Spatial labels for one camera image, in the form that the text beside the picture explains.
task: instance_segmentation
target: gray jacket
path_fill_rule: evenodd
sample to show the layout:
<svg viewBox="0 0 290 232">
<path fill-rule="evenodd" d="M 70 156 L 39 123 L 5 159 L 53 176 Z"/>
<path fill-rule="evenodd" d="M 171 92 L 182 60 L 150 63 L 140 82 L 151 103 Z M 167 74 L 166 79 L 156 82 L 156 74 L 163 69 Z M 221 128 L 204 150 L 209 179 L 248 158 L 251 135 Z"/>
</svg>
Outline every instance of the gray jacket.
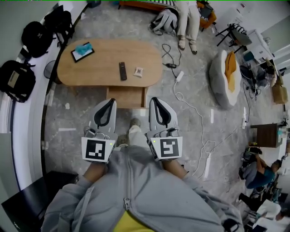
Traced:
<svg viewBox="0 0 290 232">
<path fill-rule="evenodd" d="M 42 231 L 112 231 L 125 210 L 154 231 L 223 232 L 239 211 L 211 196 L 190 174 L 180 180 L 138 146 L 114 151 L 108 172 L 97 182 L 83 177 L 59 190 L 49 205 Z"/>
</svg>

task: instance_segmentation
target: black remote control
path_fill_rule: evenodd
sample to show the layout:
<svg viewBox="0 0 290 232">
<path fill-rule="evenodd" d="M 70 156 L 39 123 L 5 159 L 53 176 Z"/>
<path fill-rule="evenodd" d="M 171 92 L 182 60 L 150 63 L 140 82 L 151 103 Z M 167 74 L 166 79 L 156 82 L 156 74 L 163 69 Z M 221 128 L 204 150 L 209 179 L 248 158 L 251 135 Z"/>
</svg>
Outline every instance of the black remote control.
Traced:
<svg viewBox="0 0 290 232">
<path fill-rule="evenodd" d="M 120 62 L 120 63 L 119 63 L 119 68 L 120 68 L 120 77 L 121 77 L 121 81 L 125 81 L 125 80 L 127 80 L 127 74 L 126 74 L 125 63 L 124 63 L 124 62 Z"/>
</svg>

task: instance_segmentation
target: white bean bag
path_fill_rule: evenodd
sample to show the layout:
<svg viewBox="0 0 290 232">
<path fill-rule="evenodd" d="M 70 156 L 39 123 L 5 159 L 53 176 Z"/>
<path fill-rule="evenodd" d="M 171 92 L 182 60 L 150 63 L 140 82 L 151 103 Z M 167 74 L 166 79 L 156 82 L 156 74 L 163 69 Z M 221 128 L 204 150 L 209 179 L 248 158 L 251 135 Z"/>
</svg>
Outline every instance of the white bean bag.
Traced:
<svg viewBox="0 0 290 232">
<path fill-rule="evenodd" d="M 209 69 L 209 80 L 217 102 L 222 106 L 222 108 L 228 110 L 232 108 L 237 102 L 237 96 L 239 95 L 241 89 L 240 84 L 242 75 L 240 72 L 239 64 L 236 61 L 237 69 L 233 73 L 235 78 L 235 90 L 234 92 L 231 92 L 228 89 L 227 77 L 225 75 L 226 59 L 227 52 L 225 50 L 222 50 L 215 56 Z"/>
</svg>

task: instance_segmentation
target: yellow shirt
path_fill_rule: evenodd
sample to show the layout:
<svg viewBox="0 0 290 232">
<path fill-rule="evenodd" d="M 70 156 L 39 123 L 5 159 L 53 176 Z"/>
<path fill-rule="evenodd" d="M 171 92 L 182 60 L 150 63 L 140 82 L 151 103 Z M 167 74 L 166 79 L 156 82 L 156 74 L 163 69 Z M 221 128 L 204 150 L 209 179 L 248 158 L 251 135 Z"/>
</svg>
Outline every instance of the yellow shirt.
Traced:
<svg viewBox="0 0 290 232">
<path fill-rule="evenodd" d="M 137 221 L 137 219 L 133 218 L 130 213 L 125 211 L 114 228 L 114 232 L 153 232 L 153 230 Z"/>
</svg>

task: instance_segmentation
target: zipper pull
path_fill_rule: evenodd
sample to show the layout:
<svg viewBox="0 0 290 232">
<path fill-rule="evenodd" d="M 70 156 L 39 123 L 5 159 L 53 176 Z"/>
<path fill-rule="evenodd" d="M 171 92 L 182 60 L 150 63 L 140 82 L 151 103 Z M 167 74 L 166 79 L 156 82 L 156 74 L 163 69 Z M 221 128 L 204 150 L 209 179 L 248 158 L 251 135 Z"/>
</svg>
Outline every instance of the zipper pull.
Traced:
<svg viewBox="0 0 290 232">
<path fill-rule="evenodd" d="M 130 208 L 130 199 L 124 198 L 124 208 L 125 210 L 128 210 Z"/>
</svg>

